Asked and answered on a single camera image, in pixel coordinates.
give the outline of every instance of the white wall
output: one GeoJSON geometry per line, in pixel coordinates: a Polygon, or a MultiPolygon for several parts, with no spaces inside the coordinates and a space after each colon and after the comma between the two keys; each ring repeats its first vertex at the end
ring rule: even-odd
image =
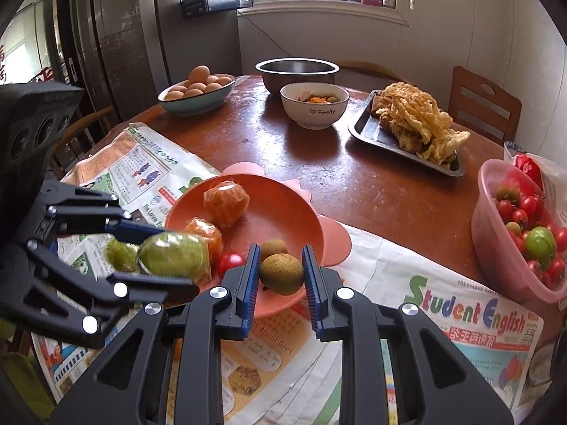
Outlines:
{"type": "MultiPolygon", "coordinates": [[[[567,168],[562,146],[567,90],[561,89],[566,46],[539,0],[416,0],[409,27],[335,13],[247,17],[290,55],[382,64],[432,93],[443,107],[453,67],[462,65],[522,101],[520,145],[567,168]]],[[[239,30],[244,73],[254,73],[257,62],[286,55],[244,17],[239,30]]],[[[354,86],[376,87],[368,78],[362,82],[354,86]]]]}

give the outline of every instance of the egg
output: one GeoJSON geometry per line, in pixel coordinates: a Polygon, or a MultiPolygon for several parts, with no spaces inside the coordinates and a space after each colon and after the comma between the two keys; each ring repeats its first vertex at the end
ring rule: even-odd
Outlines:
{"type": "Polygon", "coordinates": [[[228,83],[232,82],[232,78],[228,76],[221,76],[215,83],[219,83],[220,86],[226,86],[228,83]]]}
{"type": "Polygon", "coordinates": [[[174,101],[175,99],[181,99],[182,97],[183,97],[183,93],[181,91],[170,91],[165,95],[163,100],[174,101]]]}
{"type": "Polygon", "coordinates": [[[179,92],[182,92],[183,94],[185,94],[187,92],[187,88],[185,86],[178,84],[178,85],[170,87],[169,92],[172,92],[172,91],[179,91],[179,92]]]}
{"type": "Polygon", "coordinates": [[[205,90],[203,91],[204,93],[210,93],[212,91],[216,91],[217,89],[222,88],[222,86],[219,85],[219,83],[211,83],[210,85],[208,85],[205,90]]]}
{"type": "Polygon", "coordinates": [[[191,83],[205,83],[210,75],[209,67],[198,66],[189,73],[189,81],[191,83]]]}
{"type": "Polygon", "coordinates": [[[206,87],[205,83],[193,83],[187,86],[187,90],[198,89],[199,91],[204,91],[206,87]]]}
{"type": "Polygon", "coordinates": [[[202,95],[203,91],[200,89],[189,89],[185,94],[183,94],[183,99],[187,97],[195,97],[202,95]]]}

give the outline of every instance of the wooden table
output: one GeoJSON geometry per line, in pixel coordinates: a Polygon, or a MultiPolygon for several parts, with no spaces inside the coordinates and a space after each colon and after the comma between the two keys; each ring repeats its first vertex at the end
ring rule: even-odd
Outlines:
{"type": "MultiPolygon", "coordinates": [[[[130,121],[142,121],[219,170],[254,162],[278,180],[299,179],[328,217],[389,239],[487,284],[472,246],[471,216],[478,199],[478,169],[502,159],[503,148],[471,133],[463,147],[466,173],[453,178],[351,137],[347,125],[368,93],[350,90],[343,117],[331,128],[309,131],[289,119],[262,79],[248,77],[221,108],[178,117],[156,105],[130,121]]],[[[112,131],[94,150],[110,142],[112,131]]],[[[541,342],[563,325],[557,305],[530,302],[545,319],[541,342]]]]}

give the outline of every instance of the stainless steel bowl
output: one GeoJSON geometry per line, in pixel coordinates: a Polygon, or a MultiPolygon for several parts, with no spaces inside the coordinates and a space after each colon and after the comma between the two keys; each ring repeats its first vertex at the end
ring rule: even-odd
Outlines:
{"type": "Polygon", "coordinates": [[[256,70],[262,73],[266,89],[280,97],[280,89],[291,83],[335,84],[335,73],[339,67],[318,59],[286,58],[260,62],[256,70]]]}

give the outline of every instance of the windowsill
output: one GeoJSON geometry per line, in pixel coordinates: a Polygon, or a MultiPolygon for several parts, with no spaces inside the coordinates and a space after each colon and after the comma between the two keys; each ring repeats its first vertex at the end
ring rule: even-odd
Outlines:
{"type": "Polygon", "coordinates": [[[351,16],[369,17],[395,24],[407,25],[407,21],[396,9],[383,6],[370,6],[353,1],[339,0],[284,0],[263,1],[254,3],[252,8],[239,9],[238,13],[243,15],[303,12],[336,13],[351,16]]]}

